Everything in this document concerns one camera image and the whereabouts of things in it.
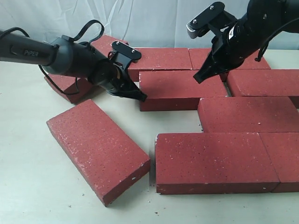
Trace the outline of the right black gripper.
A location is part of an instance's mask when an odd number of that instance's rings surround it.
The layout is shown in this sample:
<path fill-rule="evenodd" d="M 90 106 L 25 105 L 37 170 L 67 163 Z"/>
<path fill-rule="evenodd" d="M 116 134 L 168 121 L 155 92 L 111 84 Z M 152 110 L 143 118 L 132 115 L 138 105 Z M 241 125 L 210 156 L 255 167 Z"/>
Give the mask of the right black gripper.
<path fill-rule="evenodd" d="M 237 22 L 212 44 L 203 65 L 193 78 L 197 83 L 240 67 L 244 60 L 259 48 L 259 35 Z"/>

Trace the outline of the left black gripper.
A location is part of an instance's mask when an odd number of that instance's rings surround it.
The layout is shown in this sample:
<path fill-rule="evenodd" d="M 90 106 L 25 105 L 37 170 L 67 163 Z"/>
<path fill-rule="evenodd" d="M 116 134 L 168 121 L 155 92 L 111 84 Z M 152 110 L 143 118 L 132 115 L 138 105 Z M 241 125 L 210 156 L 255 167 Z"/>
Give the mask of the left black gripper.
<path fill-rule="evenodd" d="M 102 87 L 107 93 L 122 98 L 144 102 L 147 95 L 128 79 L 118 66 L 107 61 L 99 61 L 92 74 L 92 84 Z"/>

